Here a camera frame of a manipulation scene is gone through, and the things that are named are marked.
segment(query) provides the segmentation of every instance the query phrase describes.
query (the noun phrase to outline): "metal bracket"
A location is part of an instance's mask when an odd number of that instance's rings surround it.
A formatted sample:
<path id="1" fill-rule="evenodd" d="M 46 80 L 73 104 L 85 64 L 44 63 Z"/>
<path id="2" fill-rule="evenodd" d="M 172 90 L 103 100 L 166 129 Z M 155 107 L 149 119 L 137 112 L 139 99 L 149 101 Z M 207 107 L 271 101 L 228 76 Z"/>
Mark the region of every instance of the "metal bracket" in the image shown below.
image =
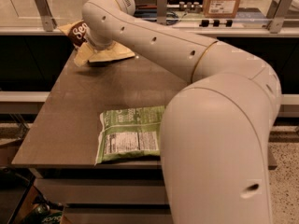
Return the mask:
<path id="1" fill-rule="evenodd" d="M 166 25 L 167 0 L 157 0 L 157 22 Z"/>
<path id="2" fill-rule="evenodd" d="M 272 1 L 267 13 L 267 18 L 272 19 L 268 24 L 270 33 L 277 34 L 280 32 L 291 3 L 292 0 L 280 0 L 278 4 Z"/>
<path id="3" fill-rule="evenodd" d="M 43 23 L 44 30 L 51 32 L 57 26 L 56 20 L 52 17 L 47 0 L 35 0 L 36 6 Z"/>

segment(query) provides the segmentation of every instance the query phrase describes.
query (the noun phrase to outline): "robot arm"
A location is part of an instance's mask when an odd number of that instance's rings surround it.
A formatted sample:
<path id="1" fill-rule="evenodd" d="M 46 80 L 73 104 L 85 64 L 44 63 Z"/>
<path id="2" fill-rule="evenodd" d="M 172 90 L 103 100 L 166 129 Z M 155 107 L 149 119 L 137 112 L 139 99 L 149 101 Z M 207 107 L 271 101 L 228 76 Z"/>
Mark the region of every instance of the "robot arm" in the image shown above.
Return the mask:
<path id="1" fill-rule="evenodd" d="M 164 182 L 174 223 L 272 223 L 267 171 L 280 85 L 266 62 L 216 39 L 132 17 L 134 0 L 90 0 L 87 40 L 112 40 L 192 85 L 165 110 Z"/>

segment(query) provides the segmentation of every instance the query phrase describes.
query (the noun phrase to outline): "orange box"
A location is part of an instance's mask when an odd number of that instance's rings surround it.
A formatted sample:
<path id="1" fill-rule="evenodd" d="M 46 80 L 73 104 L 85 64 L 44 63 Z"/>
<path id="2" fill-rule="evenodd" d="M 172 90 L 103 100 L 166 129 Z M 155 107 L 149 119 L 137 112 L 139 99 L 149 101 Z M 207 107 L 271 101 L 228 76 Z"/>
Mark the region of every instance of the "orange box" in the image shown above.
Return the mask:
<path id="1" fill-rule="evenodd" d="M 204 0 L 206 18 L 234 18 L 241 0 Z"/>

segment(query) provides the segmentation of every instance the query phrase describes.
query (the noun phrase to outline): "brown tabletop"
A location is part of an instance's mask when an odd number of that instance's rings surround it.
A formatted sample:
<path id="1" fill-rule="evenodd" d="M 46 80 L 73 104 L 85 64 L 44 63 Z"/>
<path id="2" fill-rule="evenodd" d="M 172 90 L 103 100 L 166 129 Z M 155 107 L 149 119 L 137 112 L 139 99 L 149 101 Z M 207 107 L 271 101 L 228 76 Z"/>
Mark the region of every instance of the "brown tabletop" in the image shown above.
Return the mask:
<path id="1" fill-rule="evenodd" d="M 76 67 L 74 52 L 27 134 L 13 164 L 94 167 L 104 110 L 167 105 L 187 84 L 139 57 Z"/>

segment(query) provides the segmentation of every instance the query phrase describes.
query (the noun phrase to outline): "speckled floor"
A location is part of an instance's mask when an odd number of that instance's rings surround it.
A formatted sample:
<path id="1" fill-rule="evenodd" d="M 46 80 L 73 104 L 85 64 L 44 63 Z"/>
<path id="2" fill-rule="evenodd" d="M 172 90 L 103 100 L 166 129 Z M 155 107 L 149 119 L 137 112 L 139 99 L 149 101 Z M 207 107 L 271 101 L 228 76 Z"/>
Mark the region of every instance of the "speckled floor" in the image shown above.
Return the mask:
<path id="1" fill-rule="evenodd" d="M 299 223 L 299 121 L 281 121 L 273 127 L 269 146 L 278 163 L 270 172 L 274 224 Z M 17 138 L 15 124 L 0 124 L 0 146 Z"/>

